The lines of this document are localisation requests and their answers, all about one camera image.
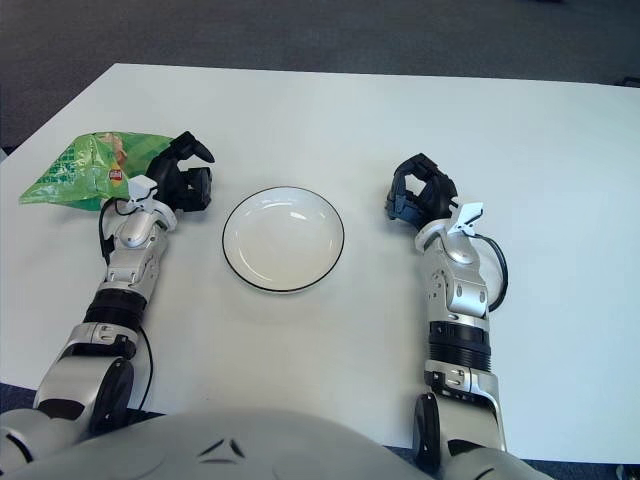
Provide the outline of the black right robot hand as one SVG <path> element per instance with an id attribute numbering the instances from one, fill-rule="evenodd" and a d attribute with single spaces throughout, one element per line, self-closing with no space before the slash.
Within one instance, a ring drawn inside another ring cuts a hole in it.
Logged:
<path id="1" fill-rule="evenodd" d="M 419 193 L 407 188 L 408 176 L 424 182 Z M 418 153 L 395 169 L 385 210 L 390 220 L 401 220 L 420 230 L 434 220 L 450 218 L 456 196 L 454 182 L 429 157 Z"/>

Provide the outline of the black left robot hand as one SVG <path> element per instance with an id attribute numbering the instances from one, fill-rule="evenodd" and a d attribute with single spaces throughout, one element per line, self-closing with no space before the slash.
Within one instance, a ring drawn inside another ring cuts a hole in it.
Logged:
<path id="1" fill-rule="evenodd" d="M 208 166 L 181 170 L 179 163 L 195 156 L 213 164 L 214 156 L 189 131 L 171 140 L 150 163 L 145 175 L 157 184 L 154 198 L 173 212 L 205 210 L 211 202 L 212 174 Z"/>

